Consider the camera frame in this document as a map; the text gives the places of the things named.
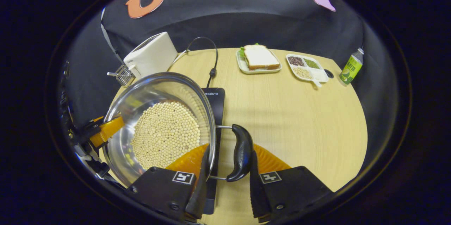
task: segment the wooden table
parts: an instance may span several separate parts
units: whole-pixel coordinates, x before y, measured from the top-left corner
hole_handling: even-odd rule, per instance
[[[331,59],[292,51],[272,50],[282,69],[272,74],[244,74],[238,68],[238,48],[218,49],[217,76],[210,87],[225,89],[224,125],[239,124],[254,143],[295,167],[303,165],[328,188],[337,191],[359,172],[367,148],[367,127],[359,98],[353,87],[338,82],[340,68]],[[316,88],[297,79],[287,54],[315,58],[333,79]],[[214,50],[192,51],[169,71],[184,74],[206,87],[215,62]],[[233,169],[235,135],[223,131],[219,157],[221,177]],[[201,219],[210,225],[258,224],[253,218],[249,177],[217,184],[216,209]]]

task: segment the gray strap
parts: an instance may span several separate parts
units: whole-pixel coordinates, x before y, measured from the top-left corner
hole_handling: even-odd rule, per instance
[[[110,38],[108,37],[108,33],[106,32],[105,27],[103,27],[102,20],[103,20],[103,14],[105,13],[105,8],[106,7],[103,8],[102,15],[100,16],[100,28],[102,28],[103,36],[105,37],[105,40],[108,43],[108,46],[110,46],[111,50],[116,55],[116,58],[118,58],[118,60],[121,62],[121,64],[125,65],[125,63],[122,60],[122,58],[119,57],[119,55],[117,54],[116,50],[114,50],[113,45],[111,44]]]

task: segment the stainless steel bowl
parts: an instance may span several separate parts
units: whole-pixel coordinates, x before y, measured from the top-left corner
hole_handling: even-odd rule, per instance
[[[213,168],[216,126],[213,111],[202,89],[190,78],[177,73],[159,73],[143,77],[128,87],[111,105],[104,122],[121,114],[125,126],[103,148],[106,162],[127,187],[148,168],[138,163],[131,140],[134,126],[143,111],[156,103],[177,101],[191,110],[200,128],[200,145],[209,143],[208,175]]]

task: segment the screw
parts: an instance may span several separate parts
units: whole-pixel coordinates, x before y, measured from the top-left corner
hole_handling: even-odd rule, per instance
[[[179,209],[179,205],[175,203],[170,204],[169,207],[174,211],[177,211]]]

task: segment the white plate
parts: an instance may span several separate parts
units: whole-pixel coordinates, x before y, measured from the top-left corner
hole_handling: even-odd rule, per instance
[[[279,62],[279,64],[280,64],[279,68],[269,69],[269,70],[265,69],[265,68],[249,70],[248,64],[246,63],[245,60],[243,60],[243,58],[240,55],[240,50],[236,51],[236,61],[238,62],[238,67],[245,74],[267,74],[267,73],[276,73],[276,72],[280,71],[282,69],[282,63],[280,63],[279,59],[276,57],[276,55],[274,55],[274,53],[271,50],[269,50],[269,51],[276,58],[276,60]]]
[[[298,57],[302,59],[302,63],[304,63],[304,66],[296,66],[296,65],[292,65],[289,60],[288,57]],[[318,65],[318,67],[320,69],[317,68],[311,68],[307,65],[307,63],[305,62],[305,59],[307,60],[311,60],[314,63],[316,63]],[[327,82],[329,80],[329,77],[327,76],[326,72],[324,71],[324,68],[322,68],[321,64],[315,60],[314,58],[308,57],[308,56],[302,56],[302,55],[296,55],[296,54],[287,54],[286,55],[286,61],[288,62],[288,65],[291,68],[291,71],[293,72],[293,74],[295,74],[295,76],[301,80],[305,80],[305,81],[311,81],[311,79],[306,79],[303,77],[298,76],[294,71],[293,68],[302,68],[302,69],[306,69],[307,71],[309,71],[310,75],[317,79],[319,82]]]

